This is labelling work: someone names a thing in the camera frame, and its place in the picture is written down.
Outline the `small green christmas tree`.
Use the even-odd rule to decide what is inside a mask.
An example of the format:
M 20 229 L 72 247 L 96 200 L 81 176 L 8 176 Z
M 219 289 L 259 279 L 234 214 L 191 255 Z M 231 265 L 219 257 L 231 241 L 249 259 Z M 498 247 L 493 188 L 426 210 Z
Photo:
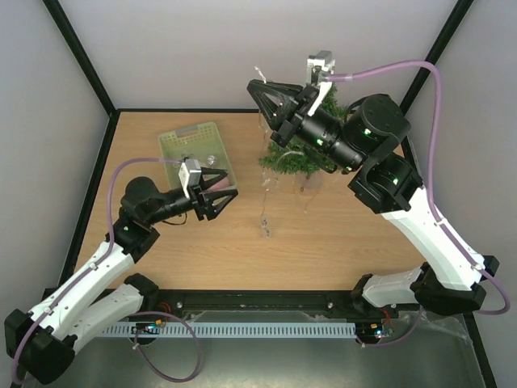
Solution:
M 337 87 L 332 86 L 321 108 L 341 121 L 346 121 L 349 109 L 338 102 L 337 91 Z M 292 139 L 286 148 L 273 141 L 264 144 L 258 158 L 258 164 L 264 171 L 269 170 L 277 175 L 299 175 L 302 179 L 310 180 L 319 171 L 330 173 L 334 169 L 331 161 L 310 150 L 301 140 Z

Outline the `green plastic basket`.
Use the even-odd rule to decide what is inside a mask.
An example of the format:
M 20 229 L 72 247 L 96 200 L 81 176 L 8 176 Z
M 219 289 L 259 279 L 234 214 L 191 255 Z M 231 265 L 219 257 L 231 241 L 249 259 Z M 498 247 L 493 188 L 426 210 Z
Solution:
M 163 133 L 158 137 L 158 142 L 164 159 L 183 161 L 185 158 L 194 158 L 200 162 L 202 167 L 225 169 L 228 171 L 230 181 L 237 188 L 233 168 L 214 122 L 196 124 Z M 207 156 L 210 154 L 219 158 L 218 167 L 207 166 Z

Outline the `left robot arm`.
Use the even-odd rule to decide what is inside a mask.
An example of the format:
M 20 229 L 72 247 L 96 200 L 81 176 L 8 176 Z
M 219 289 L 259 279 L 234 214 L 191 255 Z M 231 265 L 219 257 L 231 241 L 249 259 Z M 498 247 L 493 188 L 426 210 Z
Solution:
M 13 310 L 4 321 L 6 352 L 13 360 L 12 380 L 24 384 L 23 368 L 39 383 L 56 381 L 79 351 L 104 329 L 133 314 L 151 315 L 159 288 L 141 274 L 131 275 L 108 296 L 101 294 L 156 243 L 155 224 L 194 212 L 215 219 L 238 194 L 228 171 L 181 163 L 179 186 L 161 192 L 149 177 L 126 186 L 119 216 L 95 253 L 58 289 L 29 311 Z

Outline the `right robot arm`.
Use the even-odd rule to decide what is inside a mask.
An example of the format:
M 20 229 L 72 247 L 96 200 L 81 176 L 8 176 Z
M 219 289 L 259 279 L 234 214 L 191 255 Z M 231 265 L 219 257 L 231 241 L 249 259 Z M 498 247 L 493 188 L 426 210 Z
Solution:
M 254 79 L 247 90 L 274 143 L 285 147 L 302 141 L 310 153 L 351 175 L 355 197 L 396 226 L 425 259 L 406 272 L 362 276 L 352 292 L 357 314 L 368 317 L 381 307 L 402 304 L 419 304 L 443 316 L 481 310 L 486 296 L 481 283 L 496 273 L 498 261 L 471 251 L 430 207 L 417 169 L 396 153 L 410 122 L 388 95 L 357 100 L 341 120 L 317 105 L 319 90 L 312 85 Z

